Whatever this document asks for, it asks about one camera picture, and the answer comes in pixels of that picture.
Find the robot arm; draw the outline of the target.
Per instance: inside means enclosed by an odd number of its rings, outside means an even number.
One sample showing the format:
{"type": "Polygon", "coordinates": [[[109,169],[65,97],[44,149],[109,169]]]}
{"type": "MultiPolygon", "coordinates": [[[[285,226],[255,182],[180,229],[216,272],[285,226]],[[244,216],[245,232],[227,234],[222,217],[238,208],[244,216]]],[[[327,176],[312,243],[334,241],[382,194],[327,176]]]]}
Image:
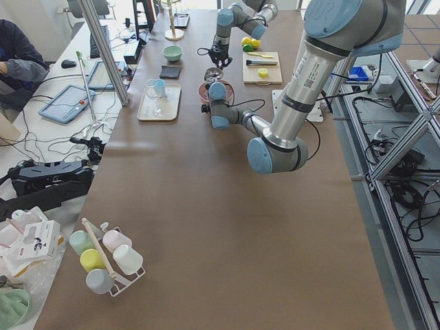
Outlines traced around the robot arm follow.
{"type": "Polygon", "coordinates": [[[218,12],[217,31],[208,55],[219,69],[227,67],[232,62],[228,53],[232,28],[237,27],[253,39],[259,40],[265,33],[267,24],[278,14],[276,1],[243,1],[243,3],[253,9],[256,14],[248,15],[239,3],[233,3],[218,12]]]}
{"type": "Polygon", "coordinates": [[[247,159],[260,174],[302,167],[307,145],[297,136],[336,63],[347,56],[370,56],[397,49],[403,38],[405,1],[311,1],[305,11],[298,64],[278,112],[267,122],[249,109],[228,105],[226,87],[208,88],[212,127],[240,124],[255,134],[247,159]]]}

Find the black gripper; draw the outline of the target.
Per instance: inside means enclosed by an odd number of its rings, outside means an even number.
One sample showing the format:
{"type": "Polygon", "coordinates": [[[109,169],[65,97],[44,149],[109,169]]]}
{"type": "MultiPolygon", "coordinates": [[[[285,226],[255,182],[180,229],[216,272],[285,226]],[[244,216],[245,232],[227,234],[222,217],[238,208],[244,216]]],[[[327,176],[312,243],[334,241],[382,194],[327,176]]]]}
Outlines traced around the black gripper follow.
{"type": "Polygon", "coordinates": [[[231,63],[228,50],[229,45],[221,44],[213,44],[208,50],[208,55],[216,67],[227,67],[231,63]]]}
{"type": "Polygon", "coordinates": [[[206,104],[201,105],[201,112],[202,113],[210,113],[210,107],[206,104]]]}

